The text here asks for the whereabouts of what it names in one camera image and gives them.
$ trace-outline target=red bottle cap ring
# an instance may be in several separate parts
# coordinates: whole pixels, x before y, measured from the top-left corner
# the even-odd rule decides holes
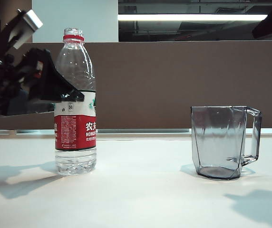
[[[84,37],[78,35],[64,35],[63,39],[79,39],[84,41]]]

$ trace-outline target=white wall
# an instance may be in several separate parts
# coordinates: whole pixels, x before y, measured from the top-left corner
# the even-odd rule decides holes
[[[83,30],[86,42],[118,42],[118,0],[32,0],[43,22],[33,42],[62,42],[64,28]]]

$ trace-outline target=cup handle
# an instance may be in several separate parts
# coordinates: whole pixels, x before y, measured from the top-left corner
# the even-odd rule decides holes
[[[262,123],[262,113],[254,108],[247,107],[247,113],[254,116],[253,121],[253,133],[251,139],[251,154],[243,154],[242,166],[248,165],[255,162],[259,158],[259,147],[260,147],[260,137],[261,137],[261,123]]]

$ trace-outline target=gray transparent mug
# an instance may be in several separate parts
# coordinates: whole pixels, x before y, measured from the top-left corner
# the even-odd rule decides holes
[[[244,153],[247,114],[254,116],[250,154]],[[192,157],[199,175],[234,179],[242,167],[259,157],[262,115],[247,106],[194,106]]]

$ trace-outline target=robotic arm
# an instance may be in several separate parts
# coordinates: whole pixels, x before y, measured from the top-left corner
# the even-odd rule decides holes
[[[48,50],[32,48],[13,65],[8,50],[18,49],[42,25],[33,10],[19,11],[0,33],[0,115],[50,112],[51,102],[84,100],[55,69]]]

